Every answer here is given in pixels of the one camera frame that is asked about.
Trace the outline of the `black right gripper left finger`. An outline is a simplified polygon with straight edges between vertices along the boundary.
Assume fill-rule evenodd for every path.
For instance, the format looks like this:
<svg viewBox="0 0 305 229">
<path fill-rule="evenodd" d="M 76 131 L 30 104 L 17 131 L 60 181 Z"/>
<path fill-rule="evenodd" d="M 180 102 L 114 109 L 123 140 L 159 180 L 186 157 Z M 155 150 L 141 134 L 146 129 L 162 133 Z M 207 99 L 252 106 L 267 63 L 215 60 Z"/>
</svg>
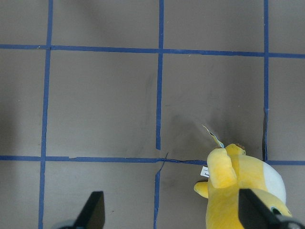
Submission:
<svg viewBox="0 0 305 229">
<path fill-rule="evenodd" d="M 71 225 L 57 226 L 56 229 L 102 229 L 105 224 L 104 192 L 90 194 L 78 217 Z"/>
</svg>

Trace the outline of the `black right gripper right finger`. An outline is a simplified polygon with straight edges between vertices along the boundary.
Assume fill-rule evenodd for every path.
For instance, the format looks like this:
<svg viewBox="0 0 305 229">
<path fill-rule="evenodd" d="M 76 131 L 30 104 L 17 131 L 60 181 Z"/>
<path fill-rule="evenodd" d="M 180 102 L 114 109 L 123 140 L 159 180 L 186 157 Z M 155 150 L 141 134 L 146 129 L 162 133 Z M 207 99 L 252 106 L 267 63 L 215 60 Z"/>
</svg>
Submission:
<svg viewBox="0 0 305 229">
<path fill-rule="evenodd" d="M 251 189 L 239 190 L 238 217 L 245 229 L 303 229 L 305 227 L 295 218 L 273 213 Z"/>
</svg>

